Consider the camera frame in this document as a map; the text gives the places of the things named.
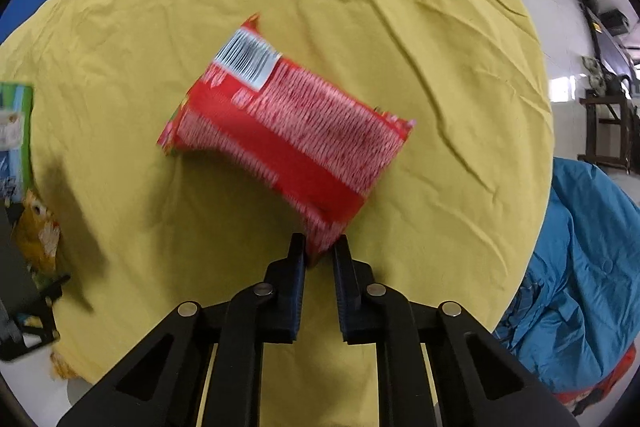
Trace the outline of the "green blue snack pack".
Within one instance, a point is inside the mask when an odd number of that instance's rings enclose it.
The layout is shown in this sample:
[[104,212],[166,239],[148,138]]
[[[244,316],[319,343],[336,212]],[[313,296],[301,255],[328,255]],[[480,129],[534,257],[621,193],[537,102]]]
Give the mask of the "green blue snack pack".
[[1,83],[1,200],[21,204],[32,183],[30,120],[34,89],[21,83]]

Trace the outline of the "yellow chip bag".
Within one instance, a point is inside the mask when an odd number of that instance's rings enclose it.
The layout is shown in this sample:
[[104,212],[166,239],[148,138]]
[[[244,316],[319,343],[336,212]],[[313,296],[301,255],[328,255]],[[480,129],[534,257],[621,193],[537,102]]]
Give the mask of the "yellow chip bag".
[[21,217],[13,228],[12,239],[32,269],[44,275],[54,275],[61,239],[58,221],[32,190],[26,192],[23,206]]

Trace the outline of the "teal blanket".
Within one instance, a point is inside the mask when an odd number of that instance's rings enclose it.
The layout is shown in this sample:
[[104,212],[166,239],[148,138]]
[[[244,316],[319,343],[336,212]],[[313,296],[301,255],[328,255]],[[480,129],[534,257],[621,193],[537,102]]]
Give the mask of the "teal blanket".
[[600,168],[556,158],[544,223],[494,335],[554,393],[615,369],[639,332],[639,207]]

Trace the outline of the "yellow tablecloth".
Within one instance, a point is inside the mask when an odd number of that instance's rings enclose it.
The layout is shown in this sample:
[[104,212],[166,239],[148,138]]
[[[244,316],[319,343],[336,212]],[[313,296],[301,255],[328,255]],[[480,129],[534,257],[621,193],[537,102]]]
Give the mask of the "yellow tablecloth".
[[493,329],[544,221],[553,118],[521,0],[48,0],[2,43],[35,90],[32,170],[70,274],[56,352],[95,383],[186,300],[204,306],[283,257],[299,214],[215,153],[156,141],[249,17],[285,56],[414,122],[347,229],[408,299]]

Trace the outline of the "dark wooden chair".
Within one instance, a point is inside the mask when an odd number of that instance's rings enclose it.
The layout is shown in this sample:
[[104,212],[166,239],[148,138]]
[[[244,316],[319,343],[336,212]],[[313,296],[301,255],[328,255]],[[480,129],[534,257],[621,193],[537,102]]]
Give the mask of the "dark wooden chair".
[[578,160],[599,167],[639,173],[639,107],[624,94],[579,99],[586,113],[585,152]]

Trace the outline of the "red snack packet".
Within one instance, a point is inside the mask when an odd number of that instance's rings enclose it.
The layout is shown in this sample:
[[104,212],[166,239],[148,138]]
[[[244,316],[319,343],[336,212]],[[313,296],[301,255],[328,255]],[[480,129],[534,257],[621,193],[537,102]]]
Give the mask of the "red snack packet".
[[167,154],[217,152],[302,217],[309,260],[345,232],[416,125],[381,112],[280,53],[248,18],[165,124]]

